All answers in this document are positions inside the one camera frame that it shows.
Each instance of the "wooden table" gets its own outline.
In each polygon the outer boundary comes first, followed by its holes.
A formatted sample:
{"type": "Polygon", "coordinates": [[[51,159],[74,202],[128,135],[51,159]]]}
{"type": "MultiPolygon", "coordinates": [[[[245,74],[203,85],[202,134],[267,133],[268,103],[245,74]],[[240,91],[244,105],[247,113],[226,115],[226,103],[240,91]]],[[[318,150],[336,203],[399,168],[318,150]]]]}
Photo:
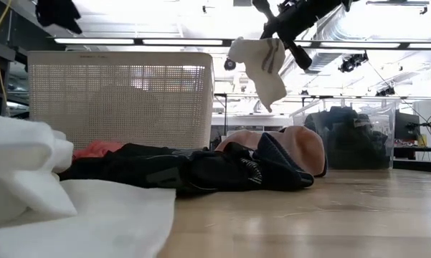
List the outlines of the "wooden table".
{"type": "Polygon", "coordinates": [[[431,173],[330,171],[293,193],[176,202],[162,258],[431,257],[431,173]]]}

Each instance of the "clear plastic bin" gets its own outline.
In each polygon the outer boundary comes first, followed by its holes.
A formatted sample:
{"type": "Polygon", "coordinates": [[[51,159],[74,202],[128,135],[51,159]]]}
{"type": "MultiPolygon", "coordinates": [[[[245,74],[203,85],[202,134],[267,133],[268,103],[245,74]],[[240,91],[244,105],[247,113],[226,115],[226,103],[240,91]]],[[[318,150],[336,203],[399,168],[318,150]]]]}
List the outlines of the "clear plastic bin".
{"type": "Polygon", "coordinates": [[[330,169],[386,169],[393,165],[397,100],[329,98],[294,112],[293,125],[322,137],[330,169]]]}

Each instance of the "red cloth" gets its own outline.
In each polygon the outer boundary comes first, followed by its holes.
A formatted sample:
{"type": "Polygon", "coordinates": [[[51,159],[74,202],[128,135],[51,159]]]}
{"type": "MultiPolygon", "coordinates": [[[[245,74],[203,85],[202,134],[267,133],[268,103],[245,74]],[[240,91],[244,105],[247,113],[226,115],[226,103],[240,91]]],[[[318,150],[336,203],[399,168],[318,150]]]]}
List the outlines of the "red cloth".
{"type": "Polygon", "coordinates": [[[73,153],[72,160],[78,158],[102,158],[108,151],[115,152],[123,147],[121,143],[108,142],[104,140],[95,140],[83,150],[76,150],[73,153]]]}

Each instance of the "white laundry basket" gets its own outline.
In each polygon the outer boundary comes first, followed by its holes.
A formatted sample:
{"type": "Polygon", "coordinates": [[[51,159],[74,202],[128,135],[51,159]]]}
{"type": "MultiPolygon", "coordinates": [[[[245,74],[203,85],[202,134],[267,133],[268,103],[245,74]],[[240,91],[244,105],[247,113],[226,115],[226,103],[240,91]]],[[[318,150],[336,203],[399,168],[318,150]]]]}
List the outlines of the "white laundry basket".
{"type": "Polygon", "coordinates": [[[67,135],[172,148],[209,145],[212,57],[203,53],[30,52],[30,118],[67,135]]]}

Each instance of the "white fabric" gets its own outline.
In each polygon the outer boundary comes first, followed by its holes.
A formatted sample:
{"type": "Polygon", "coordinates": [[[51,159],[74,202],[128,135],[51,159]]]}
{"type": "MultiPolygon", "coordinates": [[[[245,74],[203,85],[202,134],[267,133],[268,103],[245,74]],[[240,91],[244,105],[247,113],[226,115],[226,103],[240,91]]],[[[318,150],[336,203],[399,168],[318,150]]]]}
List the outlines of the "white fabric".
{"type": "Polygon", "coordinates": [[[52,171],[71,164],[73,144],[45,123],[0,117],[0,223],[26,207],[54,218],[77,214],[52,171]]]}
{"type": "Polygon", "coordinates": [[[25,213],[0,228],[0,258],[152,258],[171,231],[175,190],[94,180],[61,183],[78,215],[25,213]]]}
{"type": "Polygon", "coordinates": [[[271,104],[287,95],[279,70],[285,60],[285,48],[280,39],[236,39],[228,57],[245,64],[247,76],[255,83],[258,97],[271,113],[271,104]]]}

